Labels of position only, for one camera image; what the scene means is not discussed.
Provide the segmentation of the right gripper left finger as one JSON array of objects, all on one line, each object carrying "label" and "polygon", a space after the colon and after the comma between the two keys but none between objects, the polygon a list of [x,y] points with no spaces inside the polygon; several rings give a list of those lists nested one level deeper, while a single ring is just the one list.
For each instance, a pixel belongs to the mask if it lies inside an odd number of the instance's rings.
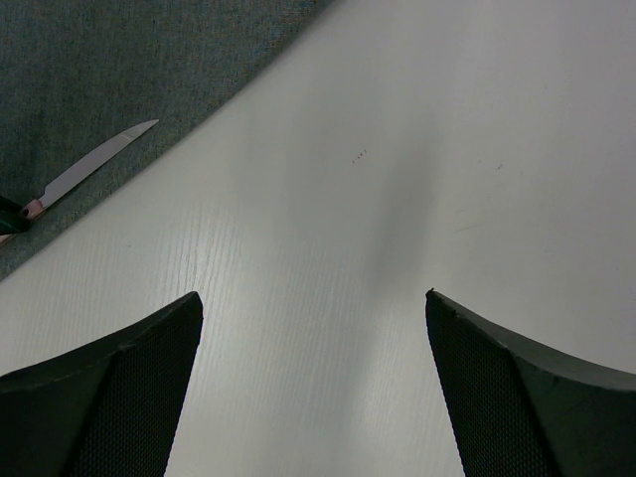
[{"label": "right gripper left finger", "polygon": [[4,476],[162,476],[203,328],[190,292],[1,378]]}]

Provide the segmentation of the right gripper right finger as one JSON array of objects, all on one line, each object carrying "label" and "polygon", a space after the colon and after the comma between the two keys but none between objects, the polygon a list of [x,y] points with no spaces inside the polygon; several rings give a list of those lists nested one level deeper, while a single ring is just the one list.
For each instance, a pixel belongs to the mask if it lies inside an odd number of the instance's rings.
[{"label": "right gripper right finger", "polygon": [[426,329],[465,475],[634,475],[634,375],[526,338],[435,290]]}]

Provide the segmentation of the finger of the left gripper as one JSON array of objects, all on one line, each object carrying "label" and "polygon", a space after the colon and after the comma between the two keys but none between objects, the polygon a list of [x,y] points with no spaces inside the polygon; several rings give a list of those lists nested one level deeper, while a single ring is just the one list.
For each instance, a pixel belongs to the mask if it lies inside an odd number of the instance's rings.
[{"label": "finger of the left gripper", "polygon": [[26,232],[31,226],[28,215],[27,209],[0,197],[0,234],[15,235]]}]

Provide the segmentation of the grey cloth napkin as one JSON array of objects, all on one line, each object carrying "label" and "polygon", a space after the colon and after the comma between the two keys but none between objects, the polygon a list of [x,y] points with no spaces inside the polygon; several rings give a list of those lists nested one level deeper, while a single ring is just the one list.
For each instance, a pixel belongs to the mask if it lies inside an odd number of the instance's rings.
[{"label": "grey cloth napkin", "polygon": [[84,154],[149,132],[1,247],[9,275],[207,120],[323,1],[5,1],[1,194],[24,205]]}]

